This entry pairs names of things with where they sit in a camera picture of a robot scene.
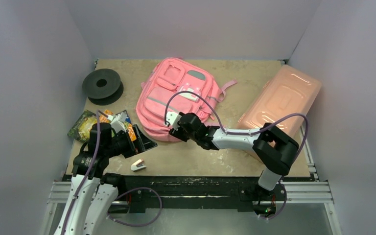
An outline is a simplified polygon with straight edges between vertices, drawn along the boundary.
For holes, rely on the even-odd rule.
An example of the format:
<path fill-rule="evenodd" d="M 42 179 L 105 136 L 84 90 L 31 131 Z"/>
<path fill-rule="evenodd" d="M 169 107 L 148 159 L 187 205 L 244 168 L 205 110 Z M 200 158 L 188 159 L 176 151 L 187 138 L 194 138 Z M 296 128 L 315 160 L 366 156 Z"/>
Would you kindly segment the pink student backpack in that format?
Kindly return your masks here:
<path fill-rule="evenodd" d="M 165 58 L 141 84 L 136 113 L 149 137 L 156 141 L 178 142 L 169 135 L 165 113 L 195 113 L 202 122 L 214 120 L 212 110 L 224 100 L 226 90 L 236 83 L 232 80 L 220 87 L 206 70 L 180 58 Z"/>

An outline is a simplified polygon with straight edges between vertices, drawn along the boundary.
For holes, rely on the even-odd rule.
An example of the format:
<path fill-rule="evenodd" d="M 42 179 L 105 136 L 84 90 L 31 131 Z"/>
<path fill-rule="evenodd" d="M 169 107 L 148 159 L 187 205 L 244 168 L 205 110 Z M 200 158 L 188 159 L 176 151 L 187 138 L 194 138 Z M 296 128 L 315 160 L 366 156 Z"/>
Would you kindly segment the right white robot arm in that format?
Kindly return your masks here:
<path fill-rule="evenodd" d="M 272 123 L 260 129 L 222 129 L 206 126 L 194 113 L 168 111 L 165 124 L 169 134 L 181 141 L 192 140 L 205 150 L 239 149 L 254 152 L 265 165 L 255 186 L 256 195 L 267 199 L 274 194 L 278 181 L 289 174 L 300 151 L 299 144 Z"/>

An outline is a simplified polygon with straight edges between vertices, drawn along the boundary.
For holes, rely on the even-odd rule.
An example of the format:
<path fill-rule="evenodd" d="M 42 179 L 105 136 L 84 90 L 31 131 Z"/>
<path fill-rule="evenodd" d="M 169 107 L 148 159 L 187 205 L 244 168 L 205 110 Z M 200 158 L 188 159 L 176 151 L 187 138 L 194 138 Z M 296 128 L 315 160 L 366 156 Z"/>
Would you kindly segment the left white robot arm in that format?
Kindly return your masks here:
<path fill-rule="evenodd" d="M 114 201 L 130 200 L 133 192 L 146 190 L 128 189 L 124 176 L 104 173 L 111 157 L 138 152 L 121 121 L 94 124 L 89 140 L 73 160 L 69 195 L 55 234 L 92 235 L 104 219 L 112 219 L 108 210 Z"/>

